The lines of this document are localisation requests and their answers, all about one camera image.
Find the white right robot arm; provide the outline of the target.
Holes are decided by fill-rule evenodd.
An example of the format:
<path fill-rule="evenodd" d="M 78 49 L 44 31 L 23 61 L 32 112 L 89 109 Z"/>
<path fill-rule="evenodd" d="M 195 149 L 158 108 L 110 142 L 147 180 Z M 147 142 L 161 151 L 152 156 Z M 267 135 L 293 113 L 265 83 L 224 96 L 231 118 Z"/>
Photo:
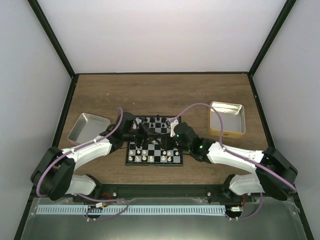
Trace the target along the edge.
<path fill-rule="evenodd" d="M 276 200 L 286 201 L 290 193 L 297 191 L 294 182 L 298 170 L 274 147 L 261 151 L 222 145 L 198 136 L 185 122 L 172 122 L 170 130 L 160 140 L 165 150 L 176 148 L 189 153 L 198 162 L 227 165 L 247 172 L 231 174 L 225 180 L 222 195 L 229 202 L 249 193 L 266 193 Z"/>

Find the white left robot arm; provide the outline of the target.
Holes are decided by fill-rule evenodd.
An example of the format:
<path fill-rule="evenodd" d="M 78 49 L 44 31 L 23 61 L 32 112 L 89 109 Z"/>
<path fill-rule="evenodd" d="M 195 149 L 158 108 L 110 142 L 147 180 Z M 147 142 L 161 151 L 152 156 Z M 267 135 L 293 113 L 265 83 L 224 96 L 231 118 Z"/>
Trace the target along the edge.
<path fill-rule="evenodd" d="M 124 143 L 148 144 L 160 137 L 133 114 L 121 112 L 116 123 L 108 126 L 94 139 L 80 145 L 59 149 L 49 148 L 31 175 L 39 197 L 58 200 L 64 195 L 78 195 L 91 202 L 102 196 L 98 181 L 91 175 L 76 175 L 75 170 L 99 157 L 119 150 Z"/>

